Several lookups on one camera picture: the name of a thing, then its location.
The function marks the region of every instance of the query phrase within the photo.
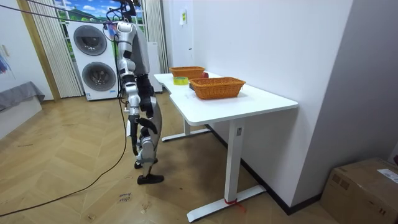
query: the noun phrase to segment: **dryer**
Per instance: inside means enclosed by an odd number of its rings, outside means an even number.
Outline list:
[[[102,24],[67,23],[76,64],[87,100],[115,98],[118,78],[113,43],[103,33]]]

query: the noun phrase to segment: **wooden door frame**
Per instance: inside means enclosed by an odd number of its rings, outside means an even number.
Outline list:
[[[20,10],[30,12],[30,7],[29,7],[29,4],[27,1],[17,0],[17,3],[18,3]],[[60,92],[58,90],[57,84],[55,83],[55,79],[54,79],[54,75],[51,71],[49,59],[47,58],[47,55],[45,54],[43,43],[40,39],[39,32],[37,31],[37,27],[35,25],[35,21],[33,20],[33,16],[29,13],[24,13],[24,12],[22,12],[21,14],[24,18],[25,25],[29,32],[30,38],[32,39],[33,46],[35,47],[37,57],[39,58],[40,64],[43,68],[45,78],[47,79],[47,82],[49,83],[51,94],[54,98],[54,101],[57,102],[61,99]]]

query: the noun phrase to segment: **table top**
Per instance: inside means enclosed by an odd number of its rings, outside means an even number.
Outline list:
[[[221,76],[208,72],[210,78]],[[198,126],[298,107],[284,97],[243,85],[238,97],[201,100],[189,85],[174,85],[173,75],[156,74],[155,78],[170,92],[170,99],[191,126]]]

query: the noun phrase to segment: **curtain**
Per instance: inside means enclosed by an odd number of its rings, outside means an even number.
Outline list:
[[[35,0],[44,4],[53,5],[52,0]],[[57,16],[55,9],[29,2],[32,12]],[[78,81],[78,74],[70,58],[68,47],[65,43],[60,22],[57,19],[33,15],[40,39],[43,43],[45,54],[49,60],[51,71],[54,75],[60,96],[82,96],[83,89]]]
[[[146,24],[148,42],[157,42],[159,51],[160,71],[169,72],[167,64],[167,52],[164,34],[164,22],[162,17],[161,0],[143,0],[142,5],[145,10],[144,22]]]

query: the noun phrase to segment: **table leg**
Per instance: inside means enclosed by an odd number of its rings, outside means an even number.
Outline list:
[[[197,130],[197,131],[191,131],[191,126],[187,123],[187,121],[184,118],[183,118],[183,128],[184,128],[184,133],[182,133],[182,134],[174,134],[172,136],[163,137],[162,141],[166,142],[166,141],[169,141],[169,140],[180,139],[180,138],[185,138],[187,136],[193,136],[193,135],[196,135],[196,134],[210,132],[210,130],[208,128]]]
[[[216,202],[210,203],[208,205],[192,210],[191,212],[188,212],[187,217],[189,222],[193,222],[196,219],[231,206],[231,204],[227,204],[225,203],[225,201],[233,202],[236,200],[237,202],[240,202],[249,197],[253,197],[266,191],[263,186],[257,185],[250,189],[236,193],[238,189],[239,168],[241,165],[240,162],[243,144],[243,132],[243,118],[234,119],[229,122],[229,139],[224,199],[218,200]]]

